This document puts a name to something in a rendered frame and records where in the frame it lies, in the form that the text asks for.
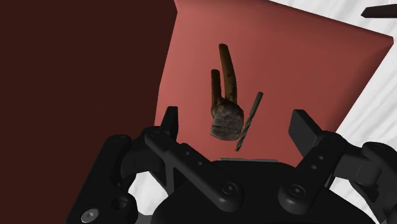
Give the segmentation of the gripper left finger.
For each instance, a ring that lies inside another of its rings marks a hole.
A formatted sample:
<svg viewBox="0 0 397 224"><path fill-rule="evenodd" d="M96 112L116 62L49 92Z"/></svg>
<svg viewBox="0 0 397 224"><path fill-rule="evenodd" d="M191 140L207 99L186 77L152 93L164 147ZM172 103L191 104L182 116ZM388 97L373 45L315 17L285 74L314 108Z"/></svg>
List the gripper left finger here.
<svg viewBox="0 0 397 224"><path fill-rule="evenodd" d="M167 108L161 125L108 137L66 218L66 224L140 224L136 198L128 193L136 175L150 172L167 199L150 224L222 224L244 203L244 189L197 150L178 143L178 108Z"/></svg>

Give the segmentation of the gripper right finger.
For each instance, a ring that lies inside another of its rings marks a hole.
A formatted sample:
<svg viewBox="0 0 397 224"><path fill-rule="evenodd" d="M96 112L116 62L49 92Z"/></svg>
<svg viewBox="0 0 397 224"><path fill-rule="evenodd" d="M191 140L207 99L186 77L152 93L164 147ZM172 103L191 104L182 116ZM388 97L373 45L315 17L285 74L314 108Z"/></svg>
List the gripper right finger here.
<svg viewBox="0 0 397 224"><path fill-rule="evenodd" d="M303 109L293 111L288 134L303 158L280 185L278 201L296 223L397 224L396 150L378 142L354 146ZM335 178L349 181L374 219L330 190Z"/></svg>

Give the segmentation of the brown two-pronged rusty tool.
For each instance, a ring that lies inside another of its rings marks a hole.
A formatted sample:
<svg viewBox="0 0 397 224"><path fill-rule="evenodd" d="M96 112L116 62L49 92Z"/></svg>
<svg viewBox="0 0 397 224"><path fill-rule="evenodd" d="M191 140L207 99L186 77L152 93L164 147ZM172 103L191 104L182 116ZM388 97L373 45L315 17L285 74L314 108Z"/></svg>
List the brown two-pronged rusty tool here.
<svg viewBox="0 0 397 224"><path fill-rule="evenodd" d="M221 91L221 74L211 70L211 115L210 134L223 141L235 141L240 137L244 124L244 111L237 104L237 80L230 51L226 44L219 44L225 95Z"/></svg>

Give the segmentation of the grey-green drill bit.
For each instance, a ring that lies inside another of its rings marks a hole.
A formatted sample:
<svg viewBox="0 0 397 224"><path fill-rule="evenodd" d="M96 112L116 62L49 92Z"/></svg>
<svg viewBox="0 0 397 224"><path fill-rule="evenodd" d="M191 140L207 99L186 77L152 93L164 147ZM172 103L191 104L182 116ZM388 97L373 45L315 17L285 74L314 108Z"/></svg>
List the grey-green drill bit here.
<svg viewBox="0 0 397 224"><path fill-rule="evenodd" d="M256 95L256 98L254 100L253 106L252 106L252 108L251 108L251 110L249 112L249 116L248 116L248 118L247 118L247 120L245 122L244 128L243 128L243 130L241 132L240 138L239 138L239 140L238 140L238 142L236 144L236 149L235 149L236 151L239 151L241 149L241 147L242 147L242 144L243 144L243 142L244 142L244 140L246 138L247 132L248 132L248 130L249 130L251 124L252 124L253 118L254 118L254 116L255 116L255 114L257 112L257 109L258 109L258 107L260 105L262 97L263 97L263 92L258 92L257 95Z"/></svg>

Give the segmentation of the red table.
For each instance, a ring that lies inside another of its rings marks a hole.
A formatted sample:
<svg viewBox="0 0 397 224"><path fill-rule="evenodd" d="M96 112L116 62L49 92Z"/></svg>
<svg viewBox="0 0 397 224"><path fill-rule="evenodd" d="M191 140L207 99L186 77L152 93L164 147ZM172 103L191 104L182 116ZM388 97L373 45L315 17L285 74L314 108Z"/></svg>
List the red table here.
<svg viewBox="0 0 397 224"><path fill-rule="evenodd" d="M209 160L276 159L296 165L289 137L294 109L336 131L394 41L330 18L269 0L175 0L178 14L162 75L155 124L168 106L179 113L178 141ZM237 102L258 110L241 148L212 137L211 70L228 46Z"/></svg>

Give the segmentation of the dark flat bar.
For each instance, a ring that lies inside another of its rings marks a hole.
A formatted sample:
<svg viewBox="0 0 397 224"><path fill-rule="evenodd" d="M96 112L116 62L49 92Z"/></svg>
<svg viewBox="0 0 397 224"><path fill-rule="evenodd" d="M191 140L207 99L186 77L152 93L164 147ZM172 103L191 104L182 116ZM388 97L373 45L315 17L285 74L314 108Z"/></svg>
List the dark flat bar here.
<svg viewBox="0 0 397 224"><path fill-rule="evenodd" d="M364 18L397 18L397 4L366 7L361 16Z"/></svg>

